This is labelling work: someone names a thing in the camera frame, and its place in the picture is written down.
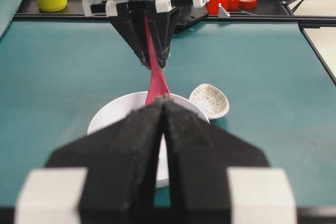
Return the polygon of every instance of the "white bowl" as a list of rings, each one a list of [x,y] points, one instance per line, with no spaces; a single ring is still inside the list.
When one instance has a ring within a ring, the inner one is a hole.
[[[116,98],[102,107],[93,117],[88,128],[88,134],[98,131],[112,123],[125,118],[132,110],[137,110],[144,106],[147,91],[127,94]],[[188,110],[195,112],[199,118],[209,123],[206,115],[196,105],[188,99],[176,94],[170,94],[170,98],[177,104]],[[159,164],[157,166],[156,187],[164,187],[169,184],[167,150],[164,135],[162,135]]]

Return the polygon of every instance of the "red tape roll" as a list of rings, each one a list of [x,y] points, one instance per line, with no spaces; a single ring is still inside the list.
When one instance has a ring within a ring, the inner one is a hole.
[[[239,0],[229,0],[229,11],[232,12],[239,8]]]
[[[239,8],[244,10],[253,10],[257,7],[258,0],[239,0]]]

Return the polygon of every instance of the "white floor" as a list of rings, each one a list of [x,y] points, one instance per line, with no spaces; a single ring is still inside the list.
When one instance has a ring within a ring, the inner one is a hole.
[[[336,16],[336,0],[304,1],[295,14]],[[329,68],[336,75],[336,28],[323,27],[320,29],[306,29],[306,31]]]

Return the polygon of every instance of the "green table surface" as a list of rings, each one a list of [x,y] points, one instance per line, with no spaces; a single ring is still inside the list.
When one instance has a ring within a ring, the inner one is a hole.
[[[199,23],[174,36],[165,75],[186,98],[201,83],[221,89],[230,111],[212,123],[283,167],[298,206],[336,205],[336,88],[296,24]],[[12,22],[0,41],[0,206],[103,105],[149,80],[109,23]],[[169,204],[168,188],[156,203]]]

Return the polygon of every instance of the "small white bowl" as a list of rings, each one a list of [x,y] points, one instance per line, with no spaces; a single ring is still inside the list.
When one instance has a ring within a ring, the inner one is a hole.
[[[190,94],[189,100],[198,106],[209,120],[225,116],[230,109],[227,97],[221,90],[210,84],[199,85]]]
[[[98,131],[112,123],[115,123],[125,118],[132,110],[140,109],[145,105],[147,92],[137,92],[127,94],[122,97],[116,98],[113,101],[102,107],[97,114],[93,117],[88,128],[88,134]],[[188,99],[185,99],[176,94],[170,94],[170,98],[177,104],[185,107],[188,110],[195,112],[199,118],[209,123],[208,118]],[[156,174],[156,187],[164,187],[169,185],[168,163],[167,163],[167,150],[164,135],[162,135],[159,163],[157,166]]]

